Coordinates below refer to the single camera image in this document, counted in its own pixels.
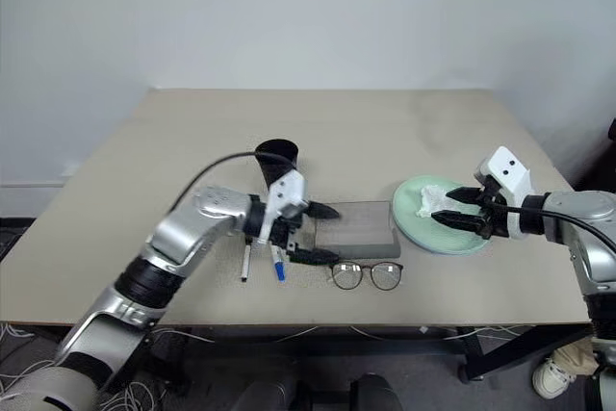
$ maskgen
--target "glasses lens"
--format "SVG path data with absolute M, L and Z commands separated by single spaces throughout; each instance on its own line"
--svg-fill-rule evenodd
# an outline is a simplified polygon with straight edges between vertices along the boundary
M 400 282 L 402 270 L 398 265 L 383 262 L 372 268 L 372 282 L 383 291 L 390 291 Z
M 342 289 L 356 288 L 362 280 L 362 269 L 353 263 L 336 264 L 331 269 L 336 286 Z

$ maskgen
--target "black cup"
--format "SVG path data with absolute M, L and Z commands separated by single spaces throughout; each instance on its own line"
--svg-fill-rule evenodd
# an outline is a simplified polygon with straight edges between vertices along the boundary
M 292 141 L 283 139 L 267 140 L 257 146 L 255 151 L 284 156 L 291 161 L 294 166 L 297 166 L 297 152 L 299 149 Z M 272 158 L 266 158 L 265 156 L 257 155 L 257 161 L 259 162 L 259 166 L 261 166 L 261 171 L 266 179 L 268 189 L 273 182 L 292 170 L 289 164 L 276 161 Z

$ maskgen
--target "glasses frame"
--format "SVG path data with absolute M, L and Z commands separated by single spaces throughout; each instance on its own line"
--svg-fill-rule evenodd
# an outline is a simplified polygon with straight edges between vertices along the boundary
M 337 265 L 340 265 L 340 264 L 356 265 L 357 267 L 359 267 L 359 269 L 360 269 L 359 281 L 352 288 L 343 288 L 342 286 L 339 286 L 338 283 L 336 282 L 336 277 L 334 276 L 334 267 L 336 267 Z M 374 268 L 378 267 L 379 265 L 386 265 L 386 264 L 387 265 L 394 265 L 394 266 L 398 267 L 398 269 L 400 270 L 400 278 L 398 280 L 398 283 L 396 283 L 396 286 L 394 286 L 394 287 L 392 287 L 390 289 L 380 288 L 374 282 L 374 274 L 373 274 Z M 387 262 L 377 262 L 376 264 L 371 264 L 371 265 L 361 265 L 361 264 L 358 264 L 357 262 L 353 262 L 351 260 L 344 260 L 343 262 L 336 262 L 335 264 L 329 264 L 329 269 L 331 271 L 331 278 L 334 280 L 334 284 L 336 285 L 337 288 L 342 289 L 343 291 L 352 291 L 353 289 L 357 288 L 360 284 L 362 284 L 362 281 L 364 280 L 364 270 L 365 269 L 369 269 L 370 270 L 370 279 L 372 280 L 372 283 L 374 284 L 376 289 L 378 289 L 379 291 L 392 291 L 393 289 L 395 289 L 395 288 L 397 288 L 399 286 L 400 281 L 402 280 L 402 270 L 404 270 L 404 265 L 398 264 L 396 262 L 389 262 L 389 261 L 387 261 Z

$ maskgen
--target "eyeglasses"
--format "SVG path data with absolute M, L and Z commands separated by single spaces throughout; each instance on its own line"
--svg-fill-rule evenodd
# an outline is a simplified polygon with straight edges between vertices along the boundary
M 393 262 L 381 262 L 374 265 L 359 265 L 355 262 L 339 262 L 329 266 L 331 276 L 340 289 L 355 289 L 362 282 L 364 269 L 370 270 L 372 283 L 381 291 L 391 291 L 402 277 L 403 266 Z

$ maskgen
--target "white wall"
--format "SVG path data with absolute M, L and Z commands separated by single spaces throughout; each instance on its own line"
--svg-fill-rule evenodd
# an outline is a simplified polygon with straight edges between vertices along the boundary
M 0 8 L 3 183 L 58 181 L 148 87 L 487 87 L 572 180 L 616 116 L 614 0 L 0 0 Z M 2 189 L 0 216 L 37 214 L 54 191 Z

